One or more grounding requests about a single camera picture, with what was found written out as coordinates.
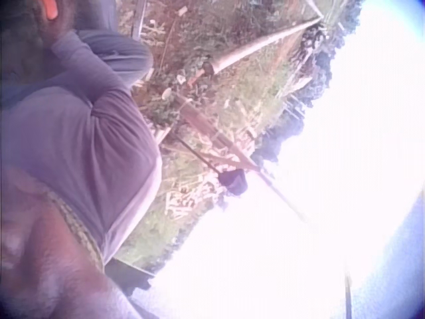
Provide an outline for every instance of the gray shirt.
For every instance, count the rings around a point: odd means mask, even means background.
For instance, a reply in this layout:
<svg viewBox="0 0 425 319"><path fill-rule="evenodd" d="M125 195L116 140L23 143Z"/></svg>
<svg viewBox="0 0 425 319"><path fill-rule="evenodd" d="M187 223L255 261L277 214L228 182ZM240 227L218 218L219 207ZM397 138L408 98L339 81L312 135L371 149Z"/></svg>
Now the gray shirt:
<svg viewBox="0 0 425 319"><path fill-rule="evenodd" d="M107 263L157 193L159 149L121 78L75 33L52 51L90 99L51 86L2 112L2 160L61 196Z"/></svg>

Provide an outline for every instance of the bright sky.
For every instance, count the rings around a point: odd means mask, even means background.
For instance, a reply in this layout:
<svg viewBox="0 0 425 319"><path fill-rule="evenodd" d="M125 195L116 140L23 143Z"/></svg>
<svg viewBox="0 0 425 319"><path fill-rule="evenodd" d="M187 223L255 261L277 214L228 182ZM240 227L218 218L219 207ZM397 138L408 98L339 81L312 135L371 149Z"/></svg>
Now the bright sky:
<svg viewBox="0 0 425 319"><path fill-rule="evenodd" d="M139 292L148 310L161 319L329 318L344 298L342 248L353 288L364 283L425 180L425 55L415 20L394 7L370 0L361 23L304 132L280 154L282 190L317 231L250 176L244 197L209 212Z"/></svg>

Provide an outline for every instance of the ground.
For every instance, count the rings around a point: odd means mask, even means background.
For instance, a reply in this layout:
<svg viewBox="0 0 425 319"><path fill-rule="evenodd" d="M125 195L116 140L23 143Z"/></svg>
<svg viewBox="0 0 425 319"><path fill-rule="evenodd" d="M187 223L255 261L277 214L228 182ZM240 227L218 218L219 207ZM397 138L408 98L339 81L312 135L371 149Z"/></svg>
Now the ground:
<svg viewBox="0 0 425 319"><path fill-rule="evenodd" d="M118 3L120 31L127 35L131 32L136 1ZM344 2L316 0L327 18L328 29L338 21ZM180 17L177 11L184 6L188 10ZM228 156L174 117L172 100L164 99L164 92L167 88L182 92L179 79L190 79L209 57L313 17L315 13L306 1L151 0L141 41L151 47L154 69L148 79L137 85L133 96L156 128L174 123L175 131L197 150ZM269 45L212 78L202 77L192 89L184 91L248 155L254 151L254 142L247 137L247 130L251 135L259 135L282 113L286 97L283 91L289 90L291 83L287 85L287 82L294 80L289 58L297 49L302 33ZM152 272L165 264L199 218L224 198L215 175L191 154L182 152L175 140L167 138L161 151L164 162L161 189L117 255Z"/></svg>

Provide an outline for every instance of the orange earplug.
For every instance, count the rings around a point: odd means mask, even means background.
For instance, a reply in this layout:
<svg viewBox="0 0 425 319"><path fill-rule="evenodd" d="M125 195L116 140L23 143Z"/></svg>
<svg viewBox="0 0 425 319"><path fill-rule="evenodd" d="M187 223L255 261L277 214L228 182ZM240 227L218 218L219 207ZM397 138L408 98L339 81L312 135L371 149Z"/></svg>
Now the orange earplug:
<svg viewBox="0 0 425 319"><path fill-rule="evenodd" d="M46 18L48 20L55 20L58 17L58 5L56 0L42 0L42 3L46 11Z"/></svg>

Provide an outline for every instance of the sky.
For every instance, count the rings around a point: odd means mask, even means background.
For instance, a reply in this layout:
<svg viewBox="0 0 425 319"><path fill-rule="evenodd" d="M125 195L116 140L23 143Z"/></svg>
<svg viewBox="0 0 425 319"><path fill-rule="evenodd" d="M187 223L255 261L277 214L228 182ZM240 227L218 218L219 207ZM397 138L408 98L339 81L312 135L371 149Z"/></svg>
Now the sky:
<svg viewBox="0 0 425 319"><path fill-rule="evenodd" d="M406 4L366 2L330 89L282 146L278 185L309 226L249 175L136 292L142 306L161 319L341 318L344 262L360 288L425 181L423 16Z"/></svg>

